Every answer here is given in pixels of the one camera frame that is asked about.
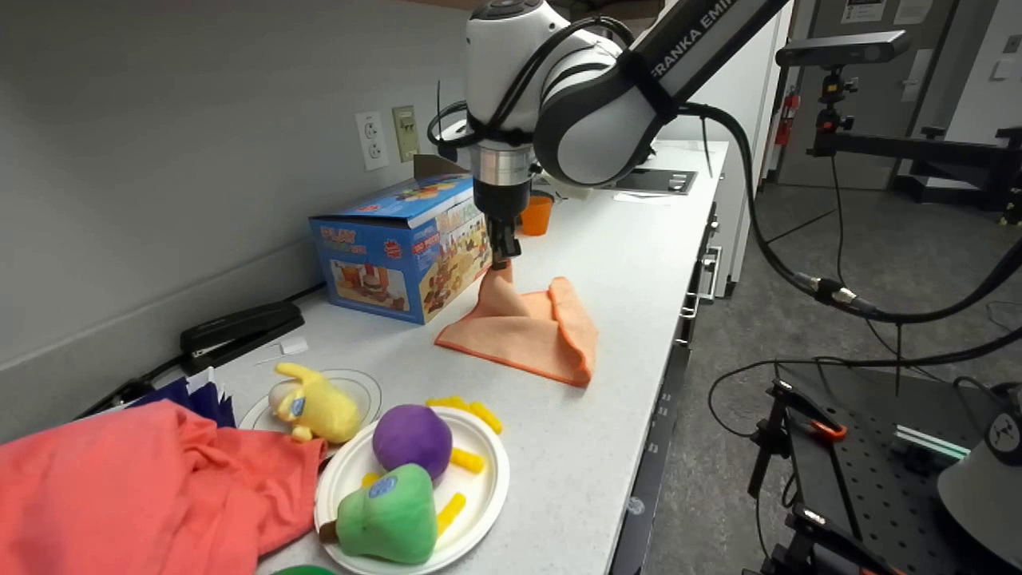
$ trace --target orange cloth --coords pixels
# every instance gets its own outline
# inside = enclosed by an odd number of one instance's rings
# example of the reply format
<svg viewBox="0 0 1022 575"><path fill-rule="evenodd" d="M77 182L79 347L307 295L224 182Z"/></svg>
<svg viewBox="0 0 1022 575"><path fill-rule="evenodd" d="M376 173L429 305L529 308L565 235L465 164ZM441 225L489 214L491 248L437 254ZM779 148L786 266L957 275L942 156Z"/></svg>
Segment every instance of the orange cloth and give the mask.
<svg viewBox="0 0 1022 575"><path fill-rule="evenodd" d="M477 308L442 327L437 346L588 387L597 330L565 276L555 276L549 290L517 295L505 270L489 270Z"/></svg>
<svg viewBox="0 0 1022 575"><path fill-rule="evenodd" d="M0 572L255 572L314 523L322 445L171 401L0 447Z"/></svg>

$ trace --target toy food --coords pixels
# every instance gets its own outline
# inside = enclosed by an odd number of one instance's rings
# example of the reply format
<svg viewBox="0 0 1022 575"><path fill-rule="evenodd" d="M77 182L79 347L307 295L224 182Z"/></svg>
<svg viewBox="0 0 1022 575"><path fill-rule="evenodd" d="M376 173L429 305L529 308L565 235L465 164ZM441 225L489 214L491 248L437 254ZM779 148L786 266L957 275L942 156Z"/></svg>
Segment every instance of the toy food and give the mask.
<svg viewBox="0 0 1022 575"><path fill-rule="evenodd" d="M437 542L433 482L422 466L396 466L376 485L341 499L335 536L348 557L429 563Z"/></svg>
<svg viewBox="0 0 1022 575"><path fill-rule="evenodd" d="M383 411L374 432L374 454L383 468L417 462L437 482L451 462L451 428L429 404L396 404Z"/></svg>
<svg viewBox="0 0 1022 575"><path fill-rule="evenodd" d="M327 445L346 445L354 437L360 411L348 391L302 364L283 360L276 364L276 374L292 382L283 382L272 391L272 411L276 420L289 423L292 437L322 437Z"/></svg>

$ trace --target purple ball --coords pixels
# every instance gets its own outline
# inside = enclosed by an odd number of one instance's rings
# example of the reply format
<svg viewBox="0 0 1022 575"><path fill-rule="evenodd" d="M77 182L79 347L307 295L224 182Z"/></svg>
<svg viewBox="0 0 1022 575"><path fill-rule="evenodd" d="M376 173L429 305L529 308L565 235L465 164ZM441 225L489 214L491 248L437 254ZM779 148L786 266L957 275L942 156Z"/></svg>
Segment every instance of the purple ball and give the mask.
<svg viewBox="0 0 1022 575"><path fill-rule="evenodd" d="M401 462L422 466L433 482L442 477L451 462L451 428L429 404L396 404L383 411L374 432L374 454L383 468L396 468Z"/></svg>

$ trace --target white table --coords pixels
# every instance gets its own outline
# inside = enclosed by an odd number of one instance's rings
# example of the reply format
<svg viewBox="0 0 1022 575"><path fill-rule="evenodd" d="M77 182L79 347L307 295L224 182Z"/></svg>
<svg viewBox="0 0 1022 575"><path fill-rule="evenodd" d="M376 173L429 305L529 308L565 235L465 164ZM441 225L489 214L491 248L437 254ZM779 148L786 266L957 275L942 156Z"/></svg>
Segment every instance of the white table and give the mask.
<svg viewBox="0 0 1022 575"><path fill-rule="evenodd" d="M605 572L649 415L672 340L676 312L700 259L724 142L656 142L653 166L695 168L686 196L590 191L560 200L549 233L524 240L514 260L520 290L547 290L565 275L601 330L597 371L588 388L563 387L524 371L454 354L433 336L458 319L477 287L429 327L366 316L307 296L302 354L309 368L365 371L383 387L383 410L429 397L481 400L505 418L510 490L491 532L451 572ZM260 346L224 364L238 418L269 391L281 346ZM297 563L332 564L315 536L269 557L260 572Z"/></svg>

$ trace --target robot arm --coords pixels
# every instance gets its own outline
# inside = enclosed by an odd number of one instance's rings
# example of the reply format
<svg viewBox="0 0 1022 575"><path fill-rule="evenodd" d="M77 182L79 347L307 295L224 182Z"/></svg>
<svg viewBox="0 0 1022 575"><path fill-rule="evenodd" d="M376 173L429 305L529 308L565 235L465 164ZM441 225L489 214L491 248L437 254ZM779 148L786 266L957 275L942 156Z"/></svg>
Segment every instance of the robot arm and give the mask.
<svg viewBox="0 0 1022 575"><path fill-rule="evenodd" d="M627 174L660 125L781 2L676 0L638 40L615 43L567 24L547 0L481 0L465 29L465 142L491 260L520 252L514 224L534 158L576 184Z"/></svg>

